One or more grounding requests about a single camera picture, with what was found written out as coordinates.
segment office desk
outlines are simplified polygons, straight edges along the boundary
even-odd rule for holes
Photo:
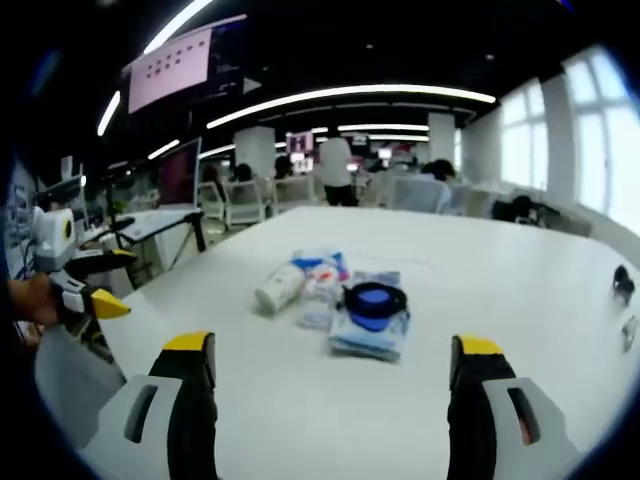
[[[401,272],[412,324],[399,364],[331,357],[325,333],[294,325],[297,304],[256,313],[255,287],[295,249],[324,245],[352,270]],[[444,479],[455,334],[496,341],[563,410],[579,449],[600,438],[640,362],[638,342],[622,353],[620,263],[600,243],[532,227],[301,207],[155,279],[125,298],[129,316],[101,326],[127,377],[173,336],[215,332],[223,478]]]

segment black ceiling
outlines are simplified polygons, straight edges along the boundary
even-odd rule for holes
[[[18,77],[26,81],[37,66],[35,72],[45,80],[27,83],[37,100],[23,104],[18,126],[21,156],[49,182],[57,180],[59,158],[65,153],[98,172],[109,163],[144,156],[176,137],[203,134],[204,148],[222,146],[245,125],[316,106],[387,104],[308,112],[266,124],[281,136],[337,118],[345,123],[426,123],[427,110],[389,105],[397,102],[455,107],[461,109],[454,113],[463,124],[471,116],[463,110],[481,114],[488,107],[424,95],[345,97],[290,105],[204,129],[207,121],[243,106],[334,86],[413,83],[501,97],[526,80],[557,72],[560,61],[599,40],[593,28],[553,0],[216,0],[178,33],[246,13],[247,35],[239,46],[245,50],[242,68],[262,87],[233,103],[211,100],[184,106],[169,101],[161,111],[148,107],[135,118],[120,108],[107,134],[98,138],[96,126],[121,69],[188,2],[101,0],[73,9],[63,9],[61,3],[43,1],[38,14],[29,15],[29,31],[33,29],[38,41],[20,53],[21,64],[31,68]]]

